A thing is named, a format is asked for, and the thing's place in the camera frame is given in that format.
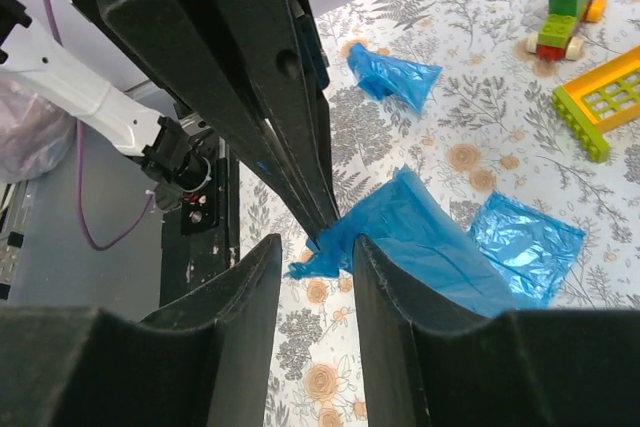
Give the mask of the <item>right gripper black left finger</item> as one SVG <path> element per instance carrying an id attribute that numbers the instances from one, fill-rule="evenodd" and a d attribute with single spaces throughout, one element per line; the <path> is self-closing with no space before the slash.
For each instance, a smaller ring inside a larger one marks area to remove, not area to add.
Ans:
<path id="1" fill-rule="evenodd" d="M 1 311 L 5 426 L 259 426 L 281 238 L 139 322 L 89 307 Z"/>

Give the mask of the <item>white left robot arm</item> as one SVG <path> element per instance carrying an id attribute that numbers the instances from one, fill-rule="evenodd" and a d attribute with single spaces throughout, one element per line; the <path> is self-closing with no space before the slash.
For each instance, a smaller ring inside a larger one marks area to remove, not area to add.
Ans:
<path id="1" fill-rule="evenodd" d="M 309 237 L 339 216 L 327 61 L 309 0 L 71 0 L 178 104 L 198 115 L 286 204 Z M 153 180 L 201 193 L 212 165 L 174 120 L 1 0 L 1 74 L 105 137 Z"/>

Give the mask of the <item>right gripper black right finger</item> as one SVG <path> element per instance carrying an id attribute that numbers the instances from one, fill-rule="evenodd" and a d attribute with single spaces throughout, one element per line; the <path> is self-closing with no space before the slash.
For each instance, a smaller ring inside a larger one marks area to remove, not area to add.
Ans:
<path id="1" fill-rule="evenodd" d="M 635 310 L 508 310 L 486 318 L 353 249 L 372 426 L 635 426 Z"/>

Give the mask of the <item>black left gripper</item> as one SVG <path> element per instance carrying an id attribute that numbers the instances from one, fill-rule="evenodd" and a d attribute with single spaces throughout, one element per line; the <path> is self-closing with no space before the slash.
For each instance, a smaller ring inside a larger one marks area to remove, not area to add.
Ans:
<path id="1" fill-rule="evenodd" d="M 290 163 L 258 116 L 259 102 L 245 74 L 227 73 L 212 53 L 215 42 L 189 12 L 277 12 L 280 0 L 71 0 L 99 12 L 116 37 L 168 90 L 209 123 L 238 157 L 284 201 L 309 236 L 320 232 L 294 183 Z"/>

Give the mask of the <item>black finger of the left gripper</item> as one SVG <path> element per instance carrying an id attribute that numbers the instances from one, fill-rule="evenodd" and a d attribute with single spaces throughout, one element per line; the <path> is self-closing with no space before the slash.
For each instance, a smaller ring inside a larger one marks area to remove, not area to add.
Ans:
<path id="1" fill-rule="evenodd" d="M 331 225 L 333 195 L 327 64 L 309 0 L 214 0 L 237 42 L 302 225 Z"/>

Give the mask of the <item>blue trash bag roll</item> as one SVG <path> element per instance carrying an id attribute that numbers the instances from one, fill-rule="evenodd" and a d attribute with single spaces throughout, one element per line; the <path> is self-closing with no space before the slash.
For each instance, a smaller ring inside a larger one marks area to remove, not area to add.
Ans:
<path id="1" fill-rule="evenodd" d="M 288 277 L 353 273 L 361 234 L 404 272 L 484 317 L 548 307 L 585 239 L 583 230 L 499 192 L 463 230 L 404 166 L 310 241 L 311 257 L 292 263 Z"/>

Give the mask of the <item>small blue trash bag piece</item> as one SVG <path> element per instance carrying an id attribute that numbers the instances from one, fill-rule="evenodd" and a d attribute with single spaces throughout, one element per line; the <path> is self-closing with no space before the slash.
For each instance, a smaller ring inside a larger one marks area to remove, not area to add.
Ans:
<path id="1" fill-rule="evenodd" d="M 376 100 L 395 96 L 417 113 L 423 111 L 442 72 L 440 66 L 371 52 L 362 43 L 351 46 L 347 64 L 357 85 L 368 95 Z"/>

